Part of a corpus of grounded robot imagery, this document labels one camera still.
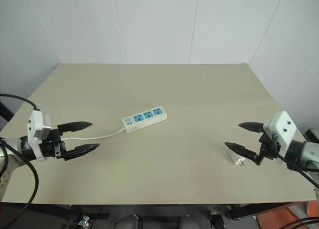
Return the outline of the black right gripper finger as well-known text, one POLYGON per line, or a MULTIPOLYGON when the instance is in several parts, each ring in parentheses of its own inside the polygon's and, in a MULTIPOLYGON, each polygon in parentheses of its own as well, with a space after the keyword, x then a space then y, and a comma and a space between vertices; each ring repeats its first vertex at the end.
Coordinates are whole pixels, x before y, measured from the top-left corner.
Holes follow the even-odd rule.
POLYGON ((225 142, 224 144, 229 149, 228 154, 233 163, 244 163, 245 159, 254 162, 257 155, 254 151, 248 150, 244 146, 232 142, 225 142))
POLYGON ((243 122, 238 124, 239 127, 256 133, 264 132, 263 125, 264 124, 260 122, 243 122))

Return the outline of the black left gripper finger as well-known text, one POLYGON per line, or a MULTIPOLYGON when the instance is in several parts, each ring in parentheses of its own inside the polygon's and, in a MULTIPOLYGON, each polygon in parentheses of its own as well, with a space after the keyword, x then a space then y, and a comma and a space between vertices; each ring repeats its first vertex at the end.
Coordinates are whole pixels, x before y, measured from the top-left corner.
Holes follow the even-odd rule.
POLYGON ((77 121, 77 122, 70 122, 65 124, 60 124, 57 126, 59 132, 63 134, 64 132, 75 132, 83 130, 87 127, 92 126, 93 124, 86 121, 77 121))
POLYGON ((77 157, 84 156, 88 154, 91 151, 94 151, 97 147, 99 147, 99 143, 93 143, 93 144, 84 144, 75 147, 73 150, 66 151, 64 154, 64 160, 71 160, 77 157))

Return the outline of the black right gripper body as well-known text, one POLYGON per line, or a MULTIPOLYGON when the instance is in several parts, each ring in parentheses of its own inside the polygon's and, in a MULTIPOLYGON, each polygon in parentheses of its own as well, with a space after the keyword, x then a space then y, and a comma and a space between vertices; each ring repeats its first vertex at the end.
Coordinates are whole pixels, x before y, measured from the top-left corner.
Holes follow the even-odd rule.
POLYGON ((275 133, 272 133, 271 136, 263 133, 259 142, 261 143, 260 152, 254 158, 256 165, 260 166, 264 158, 270 160, 277 159, 281 146, 278 142, 278 136, 275 133))

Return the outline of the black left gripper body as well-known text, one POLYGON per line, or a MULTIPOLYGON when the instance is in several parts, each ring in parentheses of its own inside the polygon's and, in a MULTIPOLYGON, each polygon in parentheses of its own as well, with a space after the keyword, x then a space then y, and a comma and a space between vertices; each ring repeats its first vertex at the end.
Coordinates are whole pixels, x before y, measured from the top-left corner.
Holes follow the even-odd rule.
POLYGON ((48 137, 39 145, 43 156, 66 160, 66 146, 58 129, 51 130, 48 137))

